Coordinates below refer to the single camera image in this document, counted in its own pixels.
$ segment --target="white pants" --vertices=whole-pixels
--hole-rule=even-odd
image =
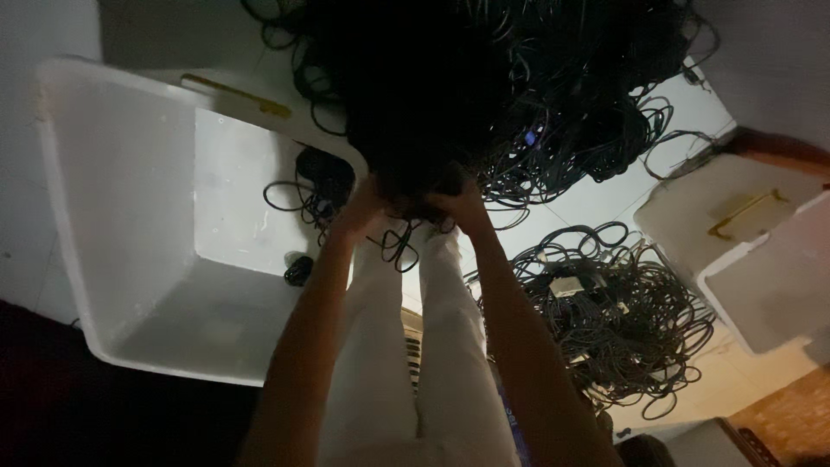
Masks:
[[[417,399],[407,366],[401,274],[362,242],[320,432],[323,465],[519,465],[464,287],[457,234],[416,245],[423,342]]]

